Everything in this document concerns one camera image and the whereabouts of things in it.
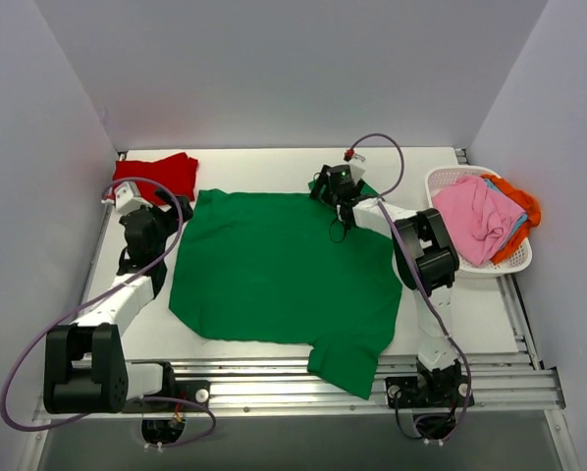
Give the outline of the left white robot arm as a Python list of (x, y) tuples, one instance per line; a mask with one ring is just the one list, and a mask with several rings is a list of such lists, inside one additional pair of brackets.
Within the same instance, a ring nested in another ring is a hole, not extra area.
[(43, 403), (52, 414), (118, 413), (139, 397), (155, 411), (170, 409), (178, 397), (167, 362), (129, 361), (122, 335), (160, 293), (167, 276), (165, 250), (192, 216), (185, 196), (157, 195), (162, 210), (140, 203), (122, 187), (120, 223), (126, 245), (120, 253), (114, 293), (70, 324), (46, 335)]

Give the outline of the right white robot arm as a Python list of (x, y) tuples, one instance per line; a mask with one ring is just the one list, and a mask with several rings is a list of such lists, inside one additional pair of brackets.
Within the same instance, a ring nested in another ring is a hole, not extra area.
[(464, 382), (452, 334), (458, 255), (438, 210), (403, 209), (366, 194), (362, 175), (354, 165), (325, 165), (311, 184), (310, 197), (334, 210), (346, 229), (369, 230), (393, 241), (396, 275), (416, 293), (420, 376), (415, 392), (424, 403), (435, 405)]

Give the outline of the green t-shirt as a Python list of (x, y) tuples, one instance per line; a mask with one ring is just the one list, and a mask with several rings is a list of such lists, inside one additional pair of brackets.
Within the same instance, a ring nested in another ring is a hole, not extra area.
[(402, 286), (386, 237), (357, 230), (335, 242), (332, 222), (301, 193), (201, 191), (170, 311), (209, 340), (307, 344), (309, 373), (368, 398)]

